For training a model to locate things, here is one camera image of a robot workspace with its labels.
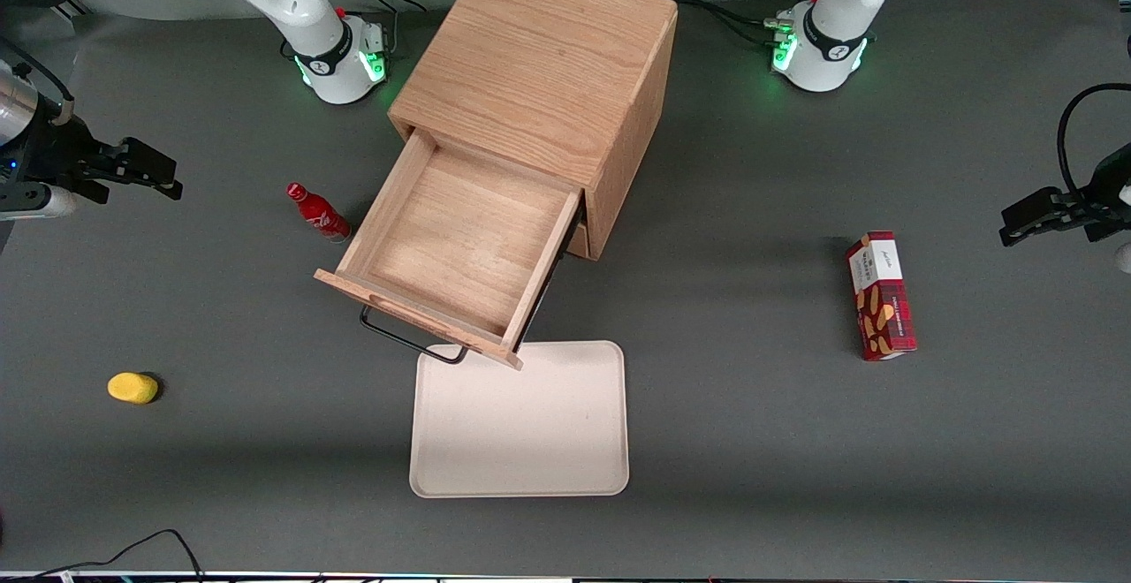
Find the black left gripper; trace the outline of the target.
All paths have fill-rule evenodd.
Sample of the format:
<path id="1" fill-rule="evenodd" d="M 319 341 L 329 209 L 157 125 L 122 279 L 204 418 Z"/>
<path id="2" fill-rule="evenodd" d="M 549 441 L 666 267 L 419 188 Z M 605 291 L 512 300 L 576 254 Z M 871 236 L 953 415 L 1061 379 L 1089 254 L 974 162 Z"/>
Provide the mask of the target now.
<path id="1" fill-rule="evenodd" d="M 1100 221 L 1085 228 L 1089 242 L 1098 242 L 1130 226 L 1130 144 L 1104 157 L 1083 196 L 1044 187 L 1001 212 L 1000 240 L 1013 247 L 1027 238 L 1052 231 L 1070 231 L 1086 224 L 1086 213 L 1098 213 Z"/>

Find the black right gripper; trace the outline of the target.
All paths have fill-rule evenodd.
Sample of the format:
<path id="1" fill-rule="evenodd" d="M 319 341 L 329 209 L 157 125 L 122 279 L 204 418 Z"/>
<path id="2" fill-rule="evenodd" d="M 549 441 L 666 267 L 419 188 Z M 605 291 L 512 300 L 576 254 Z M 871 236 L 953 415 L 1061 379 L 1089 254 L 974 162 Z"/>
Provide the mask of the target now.
<path id="1" fill-rule="evenodd" d="M 149 187 L 180 202 L 185 186 L 175 172 L 175 160 L 133 137 L 110 146 L 94 139 L 79 117 L 50 125 L 38 115 L 3 146 L 1 212 L 74 213 L 83 197 L 104 205 L 109 181 Z"/>

